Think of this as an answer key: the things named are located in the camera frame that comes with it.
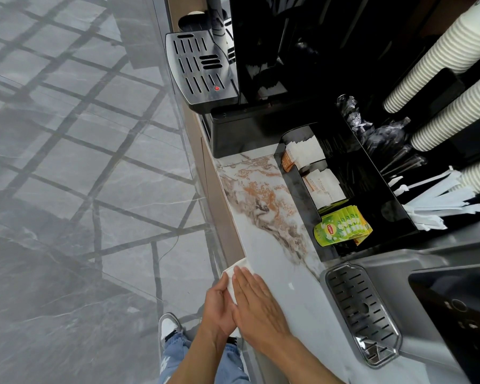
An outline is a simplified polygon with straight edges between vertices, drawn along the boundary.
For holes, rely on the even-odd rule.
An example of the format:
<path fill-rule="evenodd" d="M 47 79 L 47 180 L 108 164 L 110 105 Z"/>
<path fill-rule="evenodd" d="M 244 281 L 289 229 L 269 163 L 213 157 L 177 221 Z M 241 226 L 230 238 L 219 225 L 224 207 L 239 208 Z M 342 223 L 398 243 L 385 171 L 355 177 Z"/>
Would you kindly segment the person's right hand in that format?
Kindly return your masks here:
<path fill-rule="evenodd" d="M 254 274 L 254 276 L 261 288 L 261 298 L 253 305 L 247 302 L 240 285 L 240 270 L 238 266 L 235 267 L 232 277 L 237 300 L 236 306 L 233 307 L 233 319 L 246 341 L 260 351 L 263 340 L 276 335 L 291 334 L 291 332 L 283 313 L 268 313 L 266 311 L 264 280 L 258 274 Z"/>

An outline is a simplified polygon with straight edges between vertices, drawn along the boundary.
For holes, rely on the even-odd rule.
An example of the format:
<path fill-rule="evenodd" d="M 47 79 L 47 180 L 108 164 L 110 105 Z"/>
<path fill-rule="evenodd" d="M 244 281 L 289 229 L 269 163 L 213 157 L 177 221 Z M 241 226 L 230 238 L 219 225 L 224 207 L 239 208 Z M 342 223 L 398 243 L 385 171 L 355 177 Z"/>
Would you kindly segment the person's left hand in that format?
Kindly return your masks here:
<path fill-rule="evenodd" d="M 237 328 L 233 316 L 232 300 L 222 296 L 222 277 L 206 293 L 201 328 L 216 340 L 226 341 Z"/>

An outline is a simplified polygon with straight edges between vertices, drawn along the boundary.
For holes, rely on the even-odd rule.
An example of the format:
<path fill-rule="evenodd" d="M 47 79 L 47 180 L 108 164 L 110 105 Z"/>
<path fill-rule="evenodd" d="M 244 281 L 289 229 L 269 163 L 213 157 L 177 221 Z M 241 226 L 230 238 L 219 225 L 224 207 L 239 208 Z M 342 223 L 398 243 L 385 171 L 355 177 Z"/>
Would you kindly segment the white paper napkin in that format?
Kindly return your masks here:
<path fill-rule="evenodd" d="M 243 259 L 237 261 L 236 263 L 232 264 L 230 267 L 228 267 L 227 269 L 225 269 L 223 271 L 223 273 L 228 276 L 227 291 L 229 292 L 231 300 L 234 304 L 237 304 L 237 300 L 236 300 L 236 297 L 235 297 L 235 292 L 234 292 L 234 288 L 233 288 L 233 284 L 232 284 L 232 277 L 234 276 L 234 269 L 237 266 L 240 269 L 247 268 L 252 275 L 255 274 L 255 271 L 252 268 L 252 266 L 250 265 L 250 263 L 248 262 L 247 258 L 243 258 Z"/>

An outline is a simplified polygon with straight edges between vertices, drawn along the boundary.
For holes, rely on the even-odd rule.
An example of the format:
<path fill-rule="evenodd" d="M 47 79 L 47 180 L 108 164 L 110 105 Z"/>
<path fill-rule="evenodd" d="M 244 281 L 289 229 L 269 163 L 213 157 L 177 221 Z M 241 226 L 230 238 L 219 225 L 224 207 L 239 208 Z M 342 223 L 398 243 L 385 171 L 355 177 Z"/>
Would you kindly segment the person's left forearm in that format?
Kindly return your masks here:
<path fill-rule="evenodd" d="M 214 384 L 227 337 L 220 327 L 203 322 L 167 384 Z"/>

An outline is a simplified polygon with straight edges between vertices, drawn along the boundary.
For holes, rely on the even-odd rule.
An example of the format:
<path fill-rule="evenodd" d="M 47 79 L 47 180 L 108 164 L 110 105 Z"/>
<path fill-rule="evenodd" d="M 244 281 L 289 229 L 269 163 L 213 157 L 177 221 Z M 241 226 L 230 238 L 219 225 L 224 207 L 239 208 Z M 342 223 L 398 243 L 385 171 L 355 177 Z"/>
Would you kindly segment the person's right forearm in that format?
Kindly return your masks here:
<path fill-rule="evenodd" d="M 282 371 L 290 384 L 345 384 L 291 334 L 263 340 L 260 351 Z"/>

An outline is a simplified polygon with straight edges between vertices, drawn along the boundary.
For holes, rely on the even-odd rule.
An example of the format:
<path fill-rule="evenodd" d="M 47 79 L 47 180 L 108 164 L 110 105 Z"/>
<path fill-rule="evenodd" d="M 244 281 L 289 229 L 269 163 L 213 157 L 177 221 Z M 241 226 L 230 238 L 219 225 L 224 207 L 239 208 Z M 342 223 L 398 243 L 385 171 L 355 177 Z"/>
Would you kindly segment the blue denim jeans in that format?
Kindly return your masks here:
<path fill-rule="evenodd" d="M 215 374 L 214 384 L 251 384 L 244 371 L 239 350 L 240 338 L 228 337 Z M 191 346 L 183 332 L 172 331 L 165 340 L 158 384 L 167 384 Z"/>

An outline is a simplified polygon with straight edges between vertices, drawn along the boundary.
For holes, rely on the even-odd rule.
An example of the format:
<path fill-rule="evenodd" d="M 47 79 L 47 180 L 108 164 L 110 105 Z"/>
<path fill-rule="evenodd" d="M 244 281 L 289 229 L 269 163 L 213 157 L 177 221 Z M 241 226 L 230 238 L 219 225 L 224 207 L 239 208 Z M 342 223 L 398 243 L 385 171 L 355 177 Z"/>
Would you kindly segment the chrome ribbed drip tray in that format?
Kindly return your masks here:
<path fill-rule="evenodd" d="M 363 361 L 379 369 L 399 356 L 402 335 L 367 271 L 340 264 L 323 278 Z"/>

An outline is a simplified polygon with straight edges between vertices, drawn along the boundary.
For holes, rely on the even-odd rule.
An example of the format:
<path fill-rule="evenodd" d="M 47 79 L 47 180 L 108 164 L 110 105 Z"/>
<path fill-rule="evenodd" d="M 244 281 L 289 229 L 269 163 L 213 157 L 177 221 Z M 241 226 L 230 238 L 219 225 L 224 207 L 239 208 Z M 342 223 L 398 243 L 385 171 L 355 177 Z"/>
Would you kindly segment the stack of green tea packets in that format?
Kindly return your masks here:
<path fill-rule="evenodd" d="M 318 209 L 320 222 L 313 228 L 313 236 L 322 247 L 353 241 L 359 246 L 373 229 L 356 205 L 349 199 L 339 200 Z"/>

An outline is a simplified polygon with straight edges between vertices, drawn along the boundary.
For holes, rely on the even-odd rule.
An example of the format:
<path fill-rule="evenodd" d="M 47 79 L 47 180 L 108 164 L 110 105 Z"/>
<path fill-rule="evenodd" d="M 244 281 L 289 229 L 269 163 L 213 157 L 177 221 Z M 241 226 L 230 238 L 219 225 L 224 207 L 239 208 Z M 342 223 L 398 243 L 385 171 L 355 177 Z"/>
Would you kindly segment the stack of white sugar packets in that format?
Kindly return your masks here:
<path fill-rule="evenodd" d="M 318 210 L 347 199 L 339 180 L 330 168 L 310 172 L 303 177 L 303 182 Z"/>
<path fill-rule="evenodd" d="M 282 155 L 282 168 L 285 172 L 289 172 L 294 166 L 300 170 L 325 158 L 324 151 L 314 135 L 305 141 L 290 142 L 286 145 Z"/>

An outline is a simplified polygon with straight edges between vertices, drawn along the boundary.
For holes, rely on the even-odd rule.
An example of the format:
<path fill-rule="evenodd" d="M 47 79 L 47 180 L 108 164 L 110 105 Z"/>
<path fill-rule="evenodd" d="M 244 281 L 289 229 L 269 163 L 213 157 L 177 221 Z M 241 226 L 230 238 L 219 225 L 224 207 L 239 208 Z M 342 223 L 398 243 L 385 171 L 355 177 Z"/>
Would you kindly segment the black condiment organizer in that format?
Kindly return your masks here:
<path fill-rule="evenodd" d="M 446 217 L 447 230 L 418 231 L 403 204 L 390 190 L 365 148 L 333 105 L 317 110 L 313 106 L 284 110 L 274 121 L 281 139 L 274 158 L 281 172 L 283 151 L 290 142 L 316 137 L 325 157 L 310 165 L 282 174 L 303 220 L 312 248 L 321 261 L 340 257 L 362 258 L 397 249 L 432 250 L 436 247 L 480 243 L 480 217 L 454 215 Z M 314 204 L 303 175 L 315 169 L 330 168 L 344 193 L 341 200 L 322 207 Z M 471 203 L 480 203 L 476 195 Z M 361 244 L 353 240 L 321 246 L 313 229 L 323 216 L 346 206 L 357 206 L 373 232 Z"/>

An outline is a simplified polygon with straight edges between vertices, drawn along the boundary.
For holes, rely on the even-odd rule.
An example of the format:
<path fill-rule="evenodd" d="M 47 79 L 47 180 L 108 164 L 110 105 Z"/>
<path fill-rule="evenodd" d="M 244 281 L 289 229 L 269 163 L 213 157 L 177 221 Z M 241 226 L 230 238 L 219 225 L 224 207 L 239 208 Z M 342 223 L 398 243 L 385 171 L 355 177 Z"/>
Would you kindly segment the grey water dispenser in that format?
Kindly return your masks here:
<path fill-rule="evenodd" d="M 399 356 L 379 369 L 362 359 L 323 278 L 340 264 L 364 268 L 402 335 Z M 320 284 L 359 363 L 375 384 L 480 384 L 480 243 L 398 249 L 331 266 Z"/>

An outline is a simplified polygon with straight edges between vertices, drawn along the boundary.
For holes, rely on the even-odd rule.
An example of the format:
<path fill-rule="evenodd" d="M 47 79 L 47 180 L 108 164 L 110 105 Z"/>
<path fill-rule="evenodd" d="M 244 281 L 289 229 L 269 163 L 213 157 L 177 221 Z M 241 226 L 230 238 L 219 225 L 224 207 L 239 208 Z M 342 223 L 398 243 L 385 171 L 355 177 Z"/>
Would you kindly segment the bunch of black wrapped stirrers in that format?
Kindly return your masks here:
<path fill-rule="evenodd" d="M 409 117 L 375 127 L 362 117 L 358 102 L 353 96 L 338 96 L 336 106 L 385 180 L 428 163 L 427 158 L 410 144 L 407 132 L 411 123 Z"/>

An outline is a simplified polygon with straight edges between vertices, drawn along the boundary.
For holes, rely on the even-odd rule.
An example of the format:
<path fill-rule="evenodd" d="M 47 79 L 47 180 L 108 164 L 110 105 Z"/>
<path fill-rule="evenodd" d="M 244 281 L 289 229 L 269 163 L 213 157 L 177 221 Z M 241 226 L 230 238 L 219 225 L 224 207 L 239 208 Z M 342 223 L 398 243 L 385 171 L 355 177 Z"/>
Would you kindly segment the bunch of white wrapped straws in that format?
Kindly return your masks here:
<path fill-rule="evenodd" d="M 418 187 L 432 184 L 427 190 L 403 204 L 412 223 L 419 231 L 446 230 L 443 218 L 480 213 L 480 204 L 471 204 L 474 188 L 462 186 L 461 172 L 452 166 L 442 174 L 412 185 L 401 184 L 393 194 L 398 197 Z"/>

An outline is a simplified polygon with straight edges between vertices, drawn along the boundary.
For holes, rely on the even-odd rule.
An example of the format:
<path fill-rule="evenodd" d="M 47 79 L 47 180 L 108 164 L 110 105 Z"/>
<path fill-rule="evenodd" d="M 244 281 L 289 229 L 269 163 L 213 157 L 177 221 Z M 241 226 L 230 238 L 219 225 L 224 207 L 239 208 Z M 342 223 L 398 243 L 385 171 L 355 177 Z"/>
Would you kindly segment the steel slotted drip tray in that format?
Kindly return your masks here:
<path fill-rule="evenodd" d="M 165 36 L 172 78 L 189 108 L 200 115 L 241 101 L 236 66 L 215 39 L 210 30 Z"/>

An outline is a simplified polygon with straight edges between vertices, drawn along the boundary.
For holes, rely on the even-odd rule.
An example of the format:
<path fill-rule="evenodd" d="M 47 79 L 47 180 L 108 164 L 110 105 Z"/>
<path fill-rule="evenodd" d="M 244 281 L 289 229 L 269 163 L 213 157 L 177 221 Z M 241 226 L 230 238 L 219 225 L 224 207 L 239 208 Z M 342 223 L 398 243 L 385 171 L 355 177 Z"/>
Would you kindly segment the black coffee machine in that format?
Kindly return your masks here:
<path fill-rule="evenodd" d="M 241 101 L 200 115 L 211 154 L 222 158 L 274 144 L 284 110 L 314 106 L 346 74 L 369 62 L 374 31 L 394 0 L 206 0 L 179 19 L 179 31 L 210 30 L 236 66 Z"/>

